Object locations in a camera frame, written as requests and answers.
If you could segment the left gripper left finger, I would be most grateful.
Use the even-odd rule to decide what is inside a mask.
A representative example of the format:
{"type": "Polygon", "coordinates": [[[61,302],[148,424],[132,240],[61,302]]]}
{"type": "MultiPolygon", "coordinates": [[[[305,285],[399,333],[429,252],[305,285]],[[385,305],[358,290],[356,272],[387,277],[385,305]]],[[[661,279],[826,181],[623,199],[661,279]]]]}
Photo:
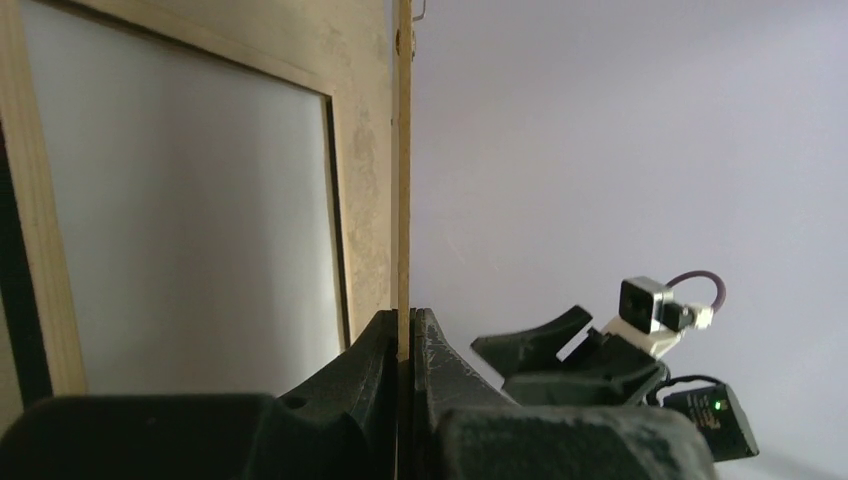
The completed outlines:
{"type": "Polygon", "coordinates": [[[397,315],[282,396],[63,396],[1,440],[5,479],[390,479],[397,315]]]}

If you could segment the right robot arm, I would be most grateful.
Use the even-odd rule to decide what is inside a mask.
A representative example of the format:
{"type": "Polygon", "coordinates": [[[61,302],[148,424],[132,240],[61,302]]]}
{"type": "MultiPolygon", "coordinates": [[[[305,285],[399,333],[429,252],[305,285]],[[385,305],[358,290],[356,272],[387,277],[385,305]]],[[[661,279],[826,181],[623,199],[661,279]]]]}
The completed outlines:
{"type": "Polygon", "coordinates": [[[504,380],[503,391],[524,406],[651,406],[688,418],[714,461],[755,457],[760,449],[729,384],[706,375],[674,377],[662,354],[681,338],[646,335],[620,318],[603,330],[574,306],[533,329],[481,336],[472,350],[504,380]]]}

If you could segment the brown backing board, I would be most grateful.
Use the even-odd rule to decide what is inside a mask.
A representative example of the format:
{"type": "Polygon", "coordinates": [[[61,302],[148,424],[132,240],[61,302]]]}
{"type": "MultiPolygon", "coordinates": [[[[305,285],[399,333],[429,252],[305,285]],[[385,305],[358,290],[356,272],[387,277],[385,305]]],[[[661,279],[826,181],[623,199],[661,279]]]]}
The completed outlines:
{"type": "Polygon", "coordinates": [[[412,78],[416,37],[414,23],[420,18],[411,0],[394,1],[390,31],[392,85],[393,249],[396,266],[398,325],[397,356],[410,360],[410,225],[412,153],[412,78]]]}

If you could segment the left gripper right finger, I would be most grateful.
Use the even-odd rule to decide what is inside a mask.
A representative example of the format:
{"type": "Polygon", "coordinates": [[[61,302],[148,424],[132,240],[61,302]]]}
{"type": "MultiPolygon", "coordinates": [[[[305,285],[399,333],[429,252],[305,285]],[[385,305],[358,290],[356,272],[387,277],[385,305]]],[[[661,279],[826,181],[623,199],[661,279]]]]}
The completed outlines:
{"type": "Polygon", "coordinates": [[[412,479],[715,479],[683,415],[644,406],[520,406],[410,314],[412,479]]]}

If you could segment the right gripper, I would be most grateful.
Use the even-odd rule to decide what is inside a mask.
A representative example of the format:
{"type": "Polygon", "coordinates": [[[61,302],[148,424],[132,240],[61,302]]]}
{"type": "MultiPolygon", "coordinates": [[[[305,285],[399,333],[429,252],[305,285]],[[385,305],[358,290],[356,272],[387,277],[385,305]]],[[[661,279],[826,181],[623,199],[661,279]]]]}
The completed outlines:
{"type": "Polygon", "coordinates": [[[501,377],[503,392],[523,406],[637,405],[669,368],[623,337],[590,328],[563,360],[561,349],[592,321],[575,305],[541,326],[480,336],[471,349],[501,377]]]}

